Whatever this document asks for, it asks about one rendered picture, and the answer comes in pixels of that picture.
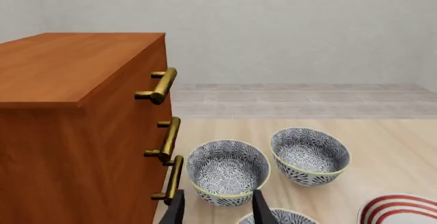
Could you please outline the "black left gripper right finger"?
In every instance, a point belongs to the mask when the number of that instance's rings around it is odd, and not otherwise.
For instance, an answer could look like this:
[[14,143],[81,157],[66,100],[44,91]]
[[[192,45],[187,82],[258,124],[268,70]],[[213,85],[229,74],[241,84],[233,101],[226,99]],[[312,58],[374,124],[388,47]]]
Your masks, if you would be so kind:
[[255,224],[278,224],[278,221],[270,211],[262,192],[258,189],[253,191],[252,209]]

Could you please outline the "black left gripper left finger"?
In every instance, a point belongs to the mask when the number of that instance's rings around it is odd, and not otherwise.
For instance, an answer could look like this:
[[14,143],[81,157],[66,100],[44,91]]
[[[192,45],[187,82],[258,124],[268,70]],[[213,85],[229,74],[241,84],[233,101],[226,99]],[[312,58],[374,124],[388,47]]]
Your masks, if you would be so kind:
[[185,197],[183,190],[177,190],[167,211],[159,224],[182,224],[184,217]]

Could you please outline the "patterned black white bowl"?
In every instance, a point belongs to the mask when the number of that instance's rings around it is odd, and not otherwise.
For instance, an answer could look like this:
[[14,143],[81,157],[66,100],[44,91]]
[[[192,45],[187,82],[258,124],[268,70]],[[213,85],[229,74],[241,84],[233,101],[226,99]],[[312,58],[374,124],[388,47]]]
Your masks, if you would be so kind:
[[[278,224],[319,224],[311,217],[296,211],[281,208],[271,208],[270,211]],[[255,224],[253,213],[251,212],[243,216],[235,224]]]
[[284,128],[270,139],[270,150],[280,172],[301,186],[321,186],[335,180],[350,164],[348,149],[322,131]]
[[215,206],[249,203],[253,191],[270,176],[270,162],[254,145],[219,139],[197,146],[186,162],[186,173],[198,195]]

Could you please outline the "white plate with red rings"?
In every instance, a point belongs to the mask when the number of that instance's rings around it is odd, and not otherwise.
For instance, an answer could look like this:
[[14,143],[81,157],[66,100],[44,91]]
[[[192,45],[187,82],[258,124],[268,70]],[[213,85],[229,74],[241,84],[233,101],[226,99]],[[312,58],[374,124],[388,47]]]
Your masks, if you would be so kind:
[[407,193],[381,195],[359,209],[356,224],[437,224],[437,201]]

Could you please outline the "wooden cabinet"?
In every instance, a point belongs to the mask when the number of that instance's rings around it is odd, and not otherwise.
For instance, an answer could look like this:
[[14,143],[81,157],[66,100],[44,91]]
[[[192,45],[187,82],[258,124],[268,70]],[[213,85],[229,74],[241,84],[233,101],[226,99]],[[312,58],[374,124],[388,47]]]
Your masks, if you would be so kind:
[[0,224],[152,224],[171,104],[163,33],[43,33],[0,44]]

